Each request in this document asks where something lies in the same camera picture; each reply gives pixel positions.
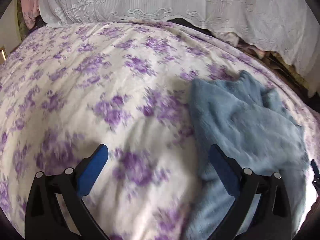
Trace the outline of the blue fleece garment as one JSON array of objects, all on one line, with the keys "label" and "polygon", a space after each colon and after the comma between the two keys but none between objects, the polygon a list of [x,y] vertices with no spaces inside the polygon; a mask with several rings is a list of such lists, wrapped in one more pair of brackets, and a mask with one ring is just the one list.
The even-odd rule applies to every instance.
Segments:
[{"label": "blue fleece garment", "polygon": [[246,71],[236,81],[195,79],[189,112],[199,149],[202,189],[183,239],[207,239],[235,200],[209,161],[213,144],[256,174],[280,173],[289,197],[292,232],[296,233],[305,209],[309,158],[304,129],[283,107],[277,91]]}]

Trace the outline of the stacked bedding under lace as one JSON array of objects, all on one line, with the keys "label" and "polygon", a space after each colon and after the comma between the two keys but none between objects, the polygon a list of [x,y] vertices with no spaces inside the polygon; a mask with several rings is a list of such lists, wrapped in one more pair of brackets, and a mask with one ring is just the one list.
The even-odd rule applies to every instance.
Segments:
[{"label": "stacked bedding under lace", "polygon": [[279,53],[275,51],[263,51],[254,45],[246,43],[242,38],[233,32],[224,34],[214,34],[208,29],[201,29],[189,23],[182,18],[170,20],[171,23],[176,23],[184,27],[188,27],[199,31],[203,34],[220,39],[223,42],[239,49],[248,56],[255,58],[265,64],[274,74],[283,80],[298,96],[306,103],[310,101],[308,97],[307,83],[298,75],[294,66],[290,66],[284,62]]}]

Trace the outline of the purple floral bed sheet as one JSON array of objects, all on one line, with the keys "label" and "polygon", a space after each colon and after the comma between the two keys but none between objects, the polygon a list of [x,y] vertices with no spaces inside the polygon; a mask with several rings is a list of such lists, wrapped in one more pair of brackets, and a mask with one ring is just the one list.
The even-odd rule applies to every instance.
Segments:
[{"label": "purple floral bed sheet", "polygon": [[305,209],[316,201],[319,114],[259,61],[172,23],[42,27],[1,65],[1,209],[24,235],[35,174],[75,167],[100,145],[110,157],[84,202],[113,239],[183,239],[201,192],[191,83],[246,71],[277,91],[304,129]]}]

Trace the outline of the white lace cover cloth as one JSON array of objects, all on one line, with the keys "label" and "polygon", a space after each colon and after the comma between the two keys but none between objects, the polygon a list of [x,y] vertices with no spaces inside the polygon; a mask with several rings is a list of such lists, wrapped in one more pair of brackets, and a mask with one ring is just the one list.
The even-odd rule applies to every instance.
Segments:
[{"label": "white lace cover cloth", "polygon": [[39,0],[52,26],[120,20],[182,18],[216,35],[234,33],[279,53],[319,91],[319,22],[305,0]]}]

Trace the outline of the pink floral pillow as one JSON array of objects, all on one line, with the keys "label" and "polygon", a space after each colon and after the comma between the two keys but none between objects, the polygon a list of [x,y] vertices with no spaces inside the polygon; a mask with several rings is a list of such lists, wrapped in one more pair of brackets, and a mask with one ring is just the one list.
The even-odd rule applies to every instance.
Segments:
[{"label": "pink floral pillow", "polygon": [[40,16],[39,0],[21,0],[21,8],[25,25],[31,30]]}]

